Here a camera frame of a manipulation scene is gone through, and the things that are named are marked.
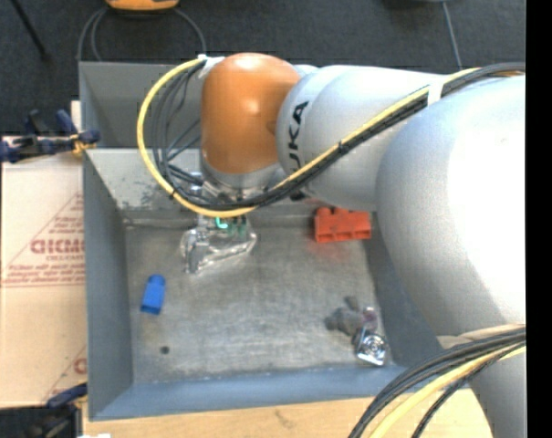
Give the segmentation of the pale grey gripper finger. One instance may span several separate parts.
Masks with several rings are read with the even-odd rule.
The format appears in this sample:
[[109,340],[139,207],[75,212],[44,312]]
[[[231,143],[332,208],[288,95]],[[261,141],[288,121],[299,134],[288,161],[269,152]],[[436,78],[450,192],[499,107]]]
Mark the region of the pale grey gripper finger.
[[201,270],[209,246],[210,238],[205,230],[193,228],[182,235],[180,248],[186,273],[196,274]]
[[257,242],[255,232],[240,234],[215,233],[210,236],[209,247],[206,251],[206,262],[217,264],[247,255]]

